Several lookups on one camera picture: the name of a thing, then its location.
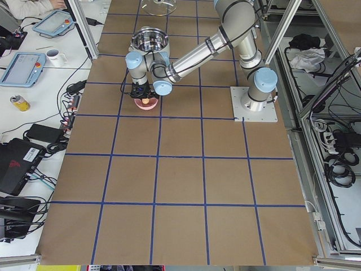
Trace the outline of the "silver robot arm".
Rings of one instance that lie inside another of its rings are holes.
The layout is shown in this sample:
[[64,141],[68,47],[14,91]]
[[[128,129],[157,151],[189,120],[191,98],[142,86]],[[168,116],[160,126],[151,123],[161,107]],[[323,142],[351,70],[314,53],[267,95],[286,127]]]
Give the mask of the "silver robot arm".
[[216,33],[207,37],[192,51],[175,62],[169,60],[168,35],[161,29],[142,27],[131,39],[125,61],[132,79],[128,93],[139,107],[151,109],[151,100],[171,93],[173,85],[223,51],[237,48],[240,68],[250,83],[241,97],[248,111],[260,112],[275,89],[278,77],[267,68],[258,50],[252,29],[257,11],[252,1],[214,1],[221,24]]

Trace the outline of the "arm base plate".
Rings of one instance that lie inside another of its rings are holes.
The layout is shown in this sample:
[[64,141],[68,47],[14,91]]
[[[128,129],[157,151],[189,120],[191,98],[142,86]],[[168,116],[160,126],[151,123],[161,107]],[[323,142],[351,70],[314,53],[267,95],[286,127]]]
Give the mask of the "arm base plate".
[[278,121],[271,93],[265,101],[256,102],[248,95],[249,87],[231,86],[231,100],[235,121],[276,123]]

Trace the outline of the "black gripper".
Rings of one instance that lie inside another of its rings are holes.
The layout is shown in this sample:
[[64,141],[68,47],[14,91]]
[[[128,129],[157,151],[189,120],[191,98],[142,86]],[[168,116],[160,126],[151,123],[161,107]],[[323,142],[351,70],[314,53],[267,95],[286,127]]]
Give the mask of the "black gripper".
[[148,82],[145,84],[132,83],[130,96],[133,99],[150,99],[156,97],[156,92],[151,89]]

